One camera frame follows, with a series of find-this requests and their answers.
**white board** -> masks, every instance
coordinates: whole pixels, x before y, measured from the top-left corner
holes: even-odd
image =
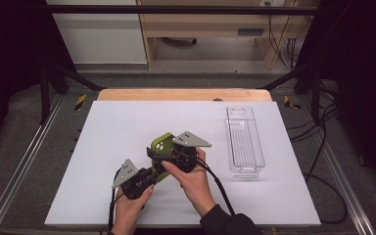
[[[230,174],[225,136],[226,107],[252,107],[265,160],[258,178]],[[274,102],[96,101],[45,221],[58,227],[105,226],[112,183],[126,159],[149,167],[146,147],[166,132],[188,130],[212,143],[207,163],[221,180],[235,212],[259,226],[319,225],[277,104]],[[228,212],[209,175],[215,200]],[[139,227],[199,226],[200,217],[179,183],[169,176],[155,186]]]

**black pole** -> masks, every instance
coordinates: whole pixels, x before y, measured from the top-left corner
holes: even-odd
[[[317,16],[336,10],[318,7],[236,7],[236,6],[128,6],[128,5],[33,5],[26,9],[56,14],[204,14],[204,15],[272,15]]]
[[[61,66],[60,64],[53,63],[52,68],[54,68],[55,71],[58,71],[62,75],[68,76],[68,77],[74,79],[75,81],[87,86],[88,88],[90,88],[92,90],[100,91],[100,90],[107,88],[107,87],[103,87],[103,86],[99,86],[99,85],[94,84],[93,82],[91,82],[91,81],[87,80],[86,78],[80,76],[78,73],[70,71],[70,70],[66,69],[65,67]]]

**wrist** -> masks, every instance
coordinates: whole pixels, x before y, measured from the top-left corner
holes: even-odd
[[[216,203],[213,199],[208,200],[207,202],[201,202],[198,205],[194,205],[195,210],[200,215],[200,217],[204,217],[213,207],[215,207]]]
[[[129,227],[129,224],[115,223],[112,228],[112,233],[115,235],[132,235],[135,226]]]

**clear plastic container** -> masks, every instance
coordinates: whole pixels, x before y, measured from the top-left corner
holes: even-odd
[[[253,108],[227,107],[226,136],[231,174],[257,177],[264,168]]]

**hand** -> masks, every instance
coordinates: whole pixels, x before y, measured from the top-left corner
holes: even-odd
[[[116,201],[116,218],[112,232],[115,235],[131,235],[136,229],[137,217],[145,203],[151,198],[154,185],[149,186],[136,200],[129,200],[122,195],[121,188],[118,187]]]
[[[197,148],[197,153],[198,157],[205,162],[206,152]],[[206,215],[215,206],[215,201],[212,198],[212,192],[207,179],[207,172],[204,168],[196,165],[191,172],[185,173],[172,163],[162,161],[162,164],[164,168],[179,181],[184,189],[185,195],[200,217]]]

